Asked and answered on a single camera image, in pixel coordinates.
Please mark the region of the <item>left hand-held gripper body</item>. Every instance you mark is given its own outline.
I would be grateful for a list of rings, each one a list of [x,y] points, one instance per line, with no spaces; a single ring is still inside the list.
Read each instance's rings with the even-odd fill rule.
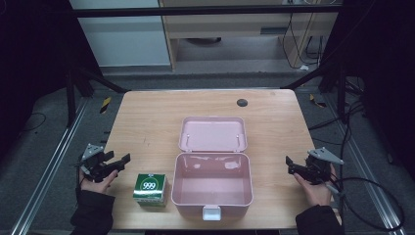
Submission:
[[[111,172],[107,172],[107,161],[104,160],[104,147],[88,144],[77,166],[84,172],[85,176],[95,182],[101,182]]]

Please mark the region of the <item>yellow black tape strip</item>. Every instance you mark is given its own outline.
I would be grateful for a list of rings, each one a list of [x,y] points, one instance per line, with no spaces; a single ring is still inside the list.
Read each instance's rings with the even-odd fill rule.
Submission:
[[[106,112],[111,100],[112,100],[112,97],[106,97],[104,99],[103,104],[102,104],[101,109],[100,109],[100,114],[103,114],[103,113]]]
[[[325,102],[318,102],[313,94],[309,94],[309,101],[319,108],[326,108]]]

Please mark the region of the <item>black metal stand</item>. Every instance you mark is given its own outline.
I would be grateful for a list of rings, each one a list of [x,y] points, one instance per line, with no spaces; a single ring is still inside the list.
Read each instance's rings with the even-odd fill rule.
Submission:
[[[346,63],[342,60],[322,63],[316,70],[309,72],[297,81],[282,86],[282,89],[295,90],[318,76],[322,77],[318,89],[323,93],[337,87],[337,114],[341,121],[346,123],[348,120],[346,116]]]
[[[126,93],[128,89],[122,88],[108,80],[102,75],[98,75],[86,68],[70,65],[66,73],[66,90],[67,90],[67,106],[68,106],[68,124],[70,127],[74,124],[76,118],[75,109],[75,93],[74,89],[77,89],[82,97],[91,97],[94,94],[94,89],[90,84],[90,80],[97,81],[98,83],[110,88],[116,93]]]

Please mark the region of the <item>white cabinet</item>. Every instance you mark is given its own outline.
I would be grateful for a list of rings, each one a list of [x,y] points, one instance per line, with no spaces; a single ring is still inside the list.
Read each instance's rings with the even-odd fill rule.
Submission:
[[[157,8],[158,0],[69,0],[75,10]],[[161,17],[79,18],[101,68],[169,66]]]

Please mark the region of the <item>person's right hand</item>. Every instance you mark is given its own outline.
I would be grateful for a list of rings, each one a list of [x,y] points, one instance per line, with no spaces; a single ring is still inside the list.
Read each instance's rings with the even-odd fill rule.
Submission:
[[[314,206],[330,206],[332,201],[331,181],[312,185],[303,179],[299,174],[294,174],[295,180],[302,187],[305,197],[311,207]]]

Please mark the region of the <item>green medicine box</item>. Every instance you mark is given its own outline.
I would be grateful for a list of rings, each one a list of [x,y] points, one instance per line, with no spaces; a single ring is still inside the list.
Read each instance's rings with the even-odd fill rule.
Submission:
[[[139,173],[133,199],[141,207],[164,207],[166,205],[167,179],[164,174]]]

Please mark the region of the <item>wooden desk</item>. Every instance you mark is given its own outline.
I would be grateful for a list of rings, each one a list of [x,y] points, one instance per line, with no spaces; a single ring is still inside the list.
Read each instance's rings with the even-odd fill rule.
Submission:
[[[240,219],[204,221],[182,216],[173,203],[142,208],[132,198],[139,173],[171,177],[186,117],[239,117],[246,125],[254,201]],[[288,89],[130,91],[120,104],[108,149],[131,161],[109,191],[116,229],[289,229],[307,208],[288,173],[286,158],[301,164],[314,145],[296,94]]]

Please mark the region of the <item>wooden shelf unit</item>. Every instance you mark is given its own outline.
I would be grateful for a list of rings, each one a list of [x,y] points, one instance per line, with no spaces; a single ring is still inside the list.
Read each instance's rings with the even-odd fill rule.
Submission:
[[[159,0],[162,7],[204,6],[293,6],[327,5],[336,0]],[[164,16],[168,39],[242,36],[277,36],[283,45],[289,65],[304,64],[302,56],[307,40],[328,36],[337,19],[335,13],[283,13],[240,15]]]

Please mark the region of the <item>pink plastic storage box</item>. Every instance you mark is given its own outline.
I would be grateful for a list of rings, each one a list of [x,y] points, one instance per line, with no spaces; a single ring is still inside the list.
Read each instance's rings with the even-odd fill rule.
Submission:
[[[204,221],[244,216],[254,200],[247,147],[239,117],[186,117],[171,189],[178,211]]]

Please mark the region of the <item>aluminium rail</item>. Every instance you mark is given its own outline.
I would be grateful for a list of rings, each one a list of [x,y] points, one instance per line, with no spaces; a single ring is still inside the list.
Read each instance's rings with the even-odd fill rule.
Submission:
[[[357,142],[352,136],[350,125],[344,124],[341,120],[338,120],[338,128],[345,136],[344,147],[348,150],[349,157],[352,159],[359,175],[363,179],[369,180],[369,182],[366,182],[368,194],[370,195],[381,221],[385,227],[389,229],[388,234],[407,235],[403,226],[398,228],[398,225],[403,223],[404,213],[402,212],[401,215],[398,215],[397,211],[393,208],[392,197],[388,196],[384,189],[374,185],[374,182],[378,182],[378,179],[364,159]]]
[[[59,169],[63,158],[65,157],[69,145],[78,129],[88,106],[89,99],[81,98],[75,111],[73,123],[65,129],[65,132],[55,149],[49,163],[47,164],[42,176],[40,177],[28,203],[26,204],[19,219],[14,224],[10,235],[26,235],[33,222],[42,202],[50,188],[50,185]]]

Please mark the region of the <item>black crossbar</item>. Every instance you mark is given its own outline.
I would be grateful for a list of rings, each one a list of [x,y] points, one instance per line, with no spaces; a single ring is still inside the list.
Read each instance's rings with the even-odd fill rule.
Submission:
[[[77,18],[152,17],[240,14],[334,13],[343,5],[253,5],[253,6],[199,6],[123,9],[80,9],[66,11]]]

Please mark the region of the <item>person's left hand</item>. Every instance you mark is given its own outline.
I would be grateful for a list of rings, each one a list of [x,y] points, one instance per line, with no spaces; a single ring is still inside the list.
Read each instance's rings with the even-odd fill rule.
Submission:
[[[106,178],[104,178],[101,182],[95,182],[88,180],[84,172],[80,170],[78,172],[79,176],[79,186],[81,190],[90,191],[100,194],[106,194],[108,188],[111,186],[111,183],[117,178],[118,171],[113,170]]]

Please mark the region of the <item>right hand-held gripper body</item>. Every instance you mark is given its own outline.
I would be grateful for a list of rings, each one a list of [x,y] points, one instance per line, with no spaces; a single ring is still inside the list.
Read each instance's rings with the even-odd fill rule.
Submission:
[[[305,175],[303,178],[311,184],[327,182],[331,179],[331,164],[343,165],[344,161],[325,147],[309,150],[305,160]]]

